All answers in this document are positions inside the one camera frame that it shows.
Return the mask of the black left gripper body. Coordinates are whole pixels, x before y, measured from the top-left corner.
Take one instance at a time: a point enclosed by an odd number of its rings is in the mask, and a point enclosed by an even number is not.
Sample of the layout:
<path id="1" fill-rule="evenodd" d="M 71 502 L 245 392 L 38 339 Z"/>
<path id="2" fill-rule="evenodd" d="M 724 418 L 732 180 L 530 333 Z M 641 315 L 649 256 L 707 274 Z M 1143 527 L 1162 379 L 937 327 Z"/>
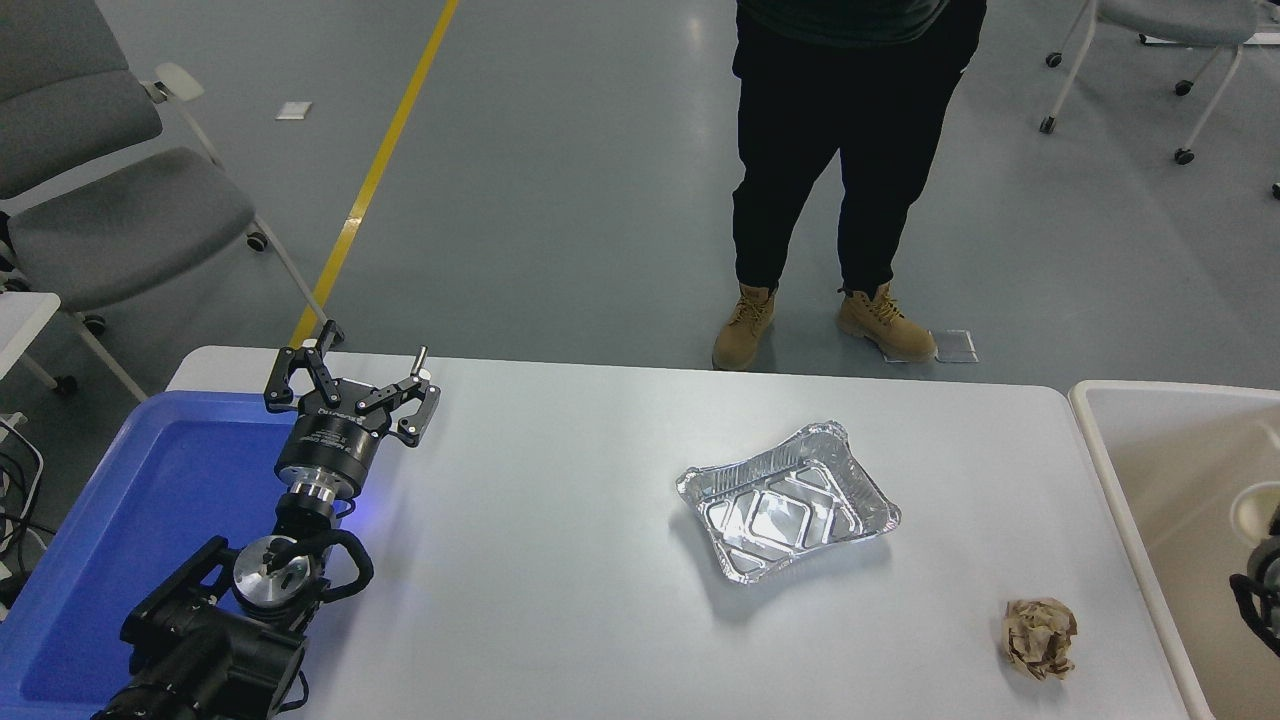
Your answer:
<path id="1" fill-rule="evenodd" d="M 275 474 L 292 483 L 302 470 L 325 471 L 337 478 L 338 497 L 356 498 L 389 428 L 390 414 L 385 410 L 369 415 L 329 407 L 301 413 L 275 462 Z"/>

